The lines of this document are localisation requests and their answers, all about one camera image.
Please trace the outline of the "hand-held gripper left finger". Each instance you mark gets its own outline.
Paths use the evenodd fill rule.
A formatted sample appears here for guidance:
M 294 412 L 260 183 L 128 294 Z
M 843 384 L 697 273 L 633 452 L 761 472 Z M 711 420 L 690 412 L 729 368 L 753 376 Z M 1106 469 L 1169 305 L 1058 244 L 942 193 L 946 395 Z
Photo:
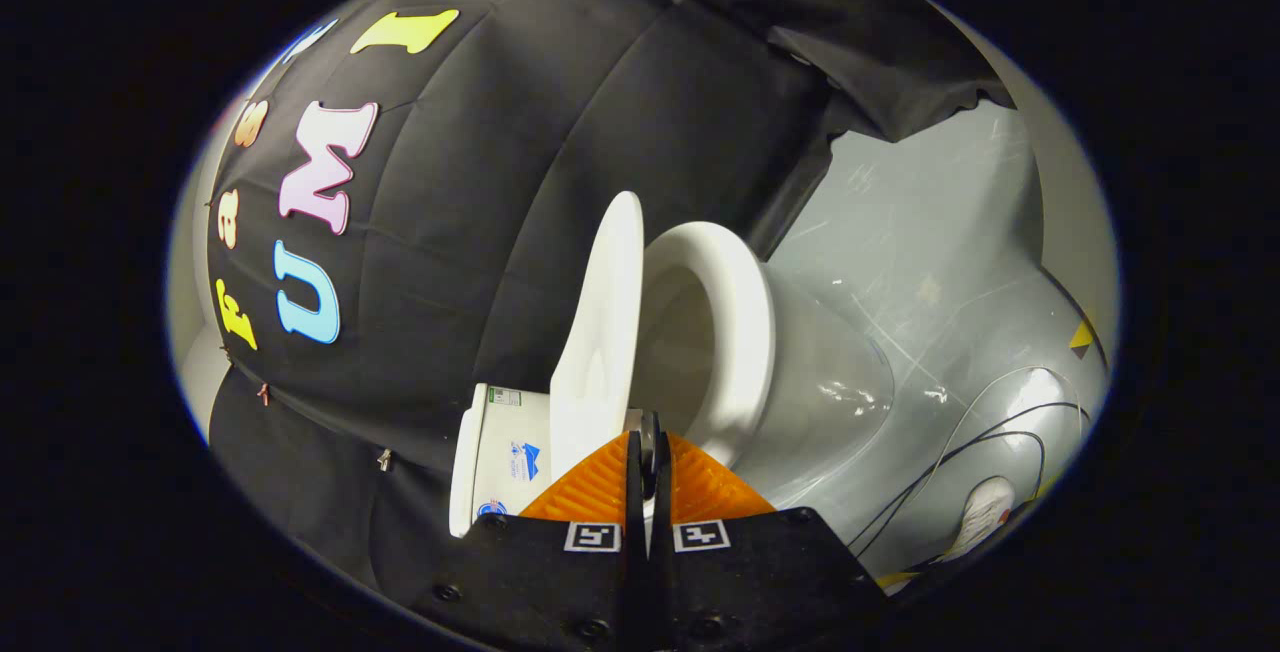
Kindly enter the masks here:
M 646 562 L 643 442 L 625 432 L 552 491 L 593 482 L 602 514 L 484 514 L 428 579 L 415 611 L 460 640 L 503 651 L 617 651 L 628 583 Z

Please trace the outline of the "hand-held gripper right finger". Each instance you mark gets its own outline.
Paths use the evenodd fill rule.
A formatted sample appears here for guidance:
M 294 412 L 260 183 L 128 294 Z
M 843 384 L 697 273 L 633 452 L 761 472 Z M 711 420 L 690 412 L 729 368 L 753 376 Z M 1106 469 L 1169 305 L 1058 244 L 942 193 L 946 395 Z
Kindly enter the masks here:
M 677 462 L 655 443 L 650 539 L 654 651 L 860 651 L 886 596 L 809 507 L 677 523 Z

